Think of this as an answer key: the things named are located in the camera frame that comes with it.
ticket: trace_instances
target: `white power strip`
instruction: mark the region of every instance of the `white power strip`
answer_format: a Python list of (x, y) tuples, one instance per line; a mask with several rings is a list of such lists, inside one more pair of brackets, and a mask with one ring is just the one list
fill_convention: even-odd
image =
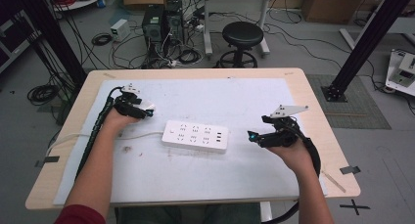
[(169, 120), (161, 140), (170, 147), (224, 154), (228, 135), (226, 127)]

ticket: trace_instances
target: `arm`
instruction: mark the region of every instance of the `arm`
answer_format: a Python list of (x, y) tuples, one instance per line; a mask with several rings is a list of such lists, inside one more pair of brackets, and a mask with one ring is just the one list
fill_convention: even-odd
[(302, 140), (297, 140), (289, 148), (274, 147), (268, 150), (278, 155), (297, 176), (300, 187), (300, 223), (334, 223), (311, 157)]
[(120, 115), (114, 109), (109, 112), (65, 206), (82, 204), (107, 216), (113, 185), (114, 139), (119, 130), (137, 121), (136, 118)]

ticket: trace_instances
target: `hand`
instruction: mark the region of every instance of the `hand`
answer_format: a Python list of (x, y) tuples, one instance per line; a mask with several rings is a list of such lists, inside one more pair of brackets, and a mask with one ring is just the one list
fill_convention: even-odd
[(297, 139), (293, 145), (288, 148), (273, 147), (267, 149), (279, 156), (297, 175), (308, 172), (309, 170), (314, 172), (311, 156), (301, 139)]
[(113, 133), (114, 136), (125, 126), (130, 123), (138, 122), (139, 119), (122, 115), (116, 111), (116, 109), (112, 108), (108, 113), (107, 117), (105, 118), (104, 124), (101, 130), (107, 130), (109, 133)]

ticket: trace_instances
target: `computer tower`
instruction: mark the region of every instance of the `computer tower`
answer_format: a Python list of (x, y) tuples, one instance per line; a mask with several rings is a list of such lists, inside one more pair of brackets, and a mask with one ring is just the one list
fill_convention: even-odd
[(171, 33), (171, 45), (184, 44), (183, 3), (180, 0), (169, 1), (165, 7), (168, 28)]
[(165, 56), (168, 51), (169, 37), (163, 5), (149, 5), (141, 25), (149, 57)]

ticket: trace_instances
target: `black metal pole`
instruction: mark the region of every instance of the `black metal pole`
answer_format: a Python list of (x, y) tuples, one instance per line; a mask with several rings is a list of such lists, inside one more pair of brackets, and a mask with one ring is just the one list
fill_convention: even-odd
[(375, 50), (399, 14), (410, 0), (385, 0), (365, 32), (348, 56), (341, 71), (328, 87), (322, 87), (327, 101), (336, 102), (344, 96), (345, 90), (357, 75), (363, 64)]
[(43, 37), (61, 61), (68, 75), (79, 91), (86, 79), (80, 61), (68, 44), (61, 28), (52, 16), (45, 0), (20, 0), (23, 9), (34, 26), (40, 30)]

